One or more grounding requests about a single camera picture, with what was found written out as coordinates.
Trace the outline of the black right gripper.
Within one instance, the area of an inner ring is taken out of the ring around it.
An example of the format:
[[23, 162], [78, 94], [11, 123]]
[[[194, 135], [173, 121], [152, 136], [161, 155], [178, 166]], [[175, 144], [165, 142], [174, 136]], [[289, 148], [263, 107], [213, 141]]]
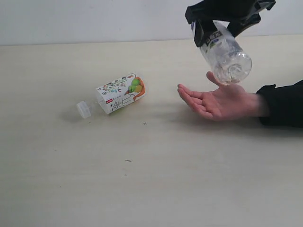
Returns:
[[261, 21], [260, 12], [271, 10], [275, 0], [204, 0], [203, 4], [188, 6], [185, 18], [191, 25], [196, 47], [202, 47], [217, 31], [214, 19], [217, 14], [228, 14], [227, 26], [233, 37]]

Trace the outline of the person's open bare hand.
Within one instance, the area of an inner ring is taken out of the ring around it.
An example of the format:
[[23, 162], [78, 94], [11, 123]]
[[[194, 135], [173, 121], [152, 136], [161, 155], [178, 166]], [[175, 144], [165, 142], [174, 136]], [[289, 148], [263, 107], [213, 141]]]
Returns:
[[178, 85], [179, 96], [201, 117], [212, 121], [234, 121], [269, 116], [268, 105], [261, 95], [246, 92], [237, 84], [224, 85], [211, 71], [207, 72], [206, 77], [218, 86], [216, 90], [198, 92]]

